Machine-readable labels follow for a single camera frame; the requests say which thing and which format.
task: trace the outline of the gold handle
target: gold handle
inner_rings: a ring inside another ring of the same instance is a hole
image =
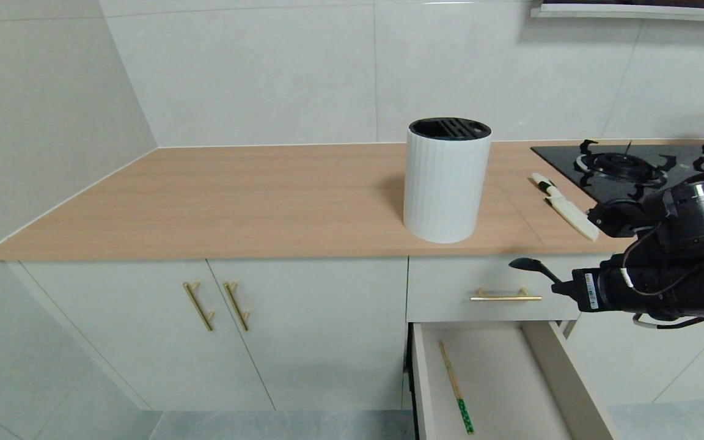
[[[238,315],[238,319],[241,320],[243,331],[249,331],[249,324],[246,323],[246,320],[249,319],[249,311],[247,310],[241,313],[241,309],[238,307],[238,301],[235,300],[235,288],[238,287],[238,282],[233,281],[231,284],[223,282],[221,285],[224,286],[224,291],[227,292],[227,296],[230,297],[230,303],[232,303],[232,307],[235,309],[235,315]]]
[[[215,314],[215,312],[213,310],[208,312],[208,317],[206,317],[205,313],[203,313],[203,309],[200,308],[200,304],[197,302],[197,298],[195,298],[195,290],[197,290],[198,287],[200,287],[199,281],[196,281],[195,284],[192,284],[191,286],[189,286],[188,282],[184,282],[184,290],[186,290],[186,294],[189,296],[189,300],[192,301],[192,304],[195,304],[195,309],[197,310],[197,313],[199,313],[200,319],[203,320],[203,324],[205,324],[208,331],[213,331],[209,320],[213,318],[213,314]]]
[[[487,295],[483,289],[477,289],[477,296],[469,298],[472,301],[539,301],[539,295],[529,295],[525,288],[518,290],[517,295]]]

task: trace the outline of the sticker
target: sticker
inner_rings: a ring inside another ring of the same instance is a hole
[[[596,287],[594,286],[594,276],[590,273],[586,276],[586,290],[588,290],[588,303],[592,306],[592,310],[599,309],[599,302],[596,299]]]

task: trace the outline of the cable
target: cable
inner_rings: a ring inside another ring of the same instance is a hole
[[[639,293],[643,297],[656,297],[658,295],[661,295],[664,292],[667,292],[668,290],[672,289],[673,287],[676,287],[678,284],[680,284],[684,279],[689,278],[689,276],[692,276],[697,272],[699,268],[702,267],[702,263],[699,263],[698,265],[694,266],[693,268],[690,268],[690,270],[687,270],[686,273],[684,273],[681,277],[676,279],[676,281],[671,282],[671,284],[667,287],[664,287],[663,289],[657,290],[656,292],[642,292],[641,290],[638,290],[637,287],[634,286],[634,283],[632,282],[632,279],[629,277],[629,271],[626,270],[626,260],[629,259],[629,254],[632,253],[634,248],[636,248],[641,242],[645,241],[648,237],[650,237],[652,234],[656,233],[656,229],[659,228],[659,226],[662,226],[662,222],[659,222],[654,226],[648,233],[643,235],[643,237],[640,237],[635,241],[634,243],[631,243],[629,247],[626,248],[626,251],[623,253],[623,260],[621,260],[621,276],[623,276],[624,282],[626,282],[626,286],[629,287],[629,289],[634,290],[635,292]]]
[[[687,328],[688,326],[693,326],[695,324],[704,323],[704,318],[691,318],[690,320],[685,320],[684,322],[677,324],[644,323],[640,321],[640,317],[642,317],[642,315],[642,313],[635,313],[632,317],[632,322],[636,326],[640,326],[641,328],[647,329],[682,329]]]

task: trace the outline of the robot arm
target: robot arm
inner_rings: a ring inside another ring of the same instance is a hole
[[[637,240],[597,268],[572,270],[569,281],[530,258],[510,266],[544,273],[553,281],[553,292],[573,298],[581,312],[634,312],[636,323],[643,314],[668,322],[696,317],[657,328],[704,320],[704,181],[656,192],[642,203],[599,203],[588,218],[610,237],[637,235]]]

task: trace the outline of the kitchen knife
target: kitchen knife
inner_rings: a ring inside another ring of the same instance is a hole
[[[572,201],[564,197],[552,181],[548,180],[544,175],[540,175],[540,173],[533,173],[531,180],[537,184],[537,187],[539,187],[543,193],[548,195],[545,197],[545,201],[552,206],[561,217],[564,217],[567,223],[570,223],[583,237],[591,241],[597,240],[599,237],[599,228],[589,221],[589,217],[575,206],[575,203],[572,203]]]

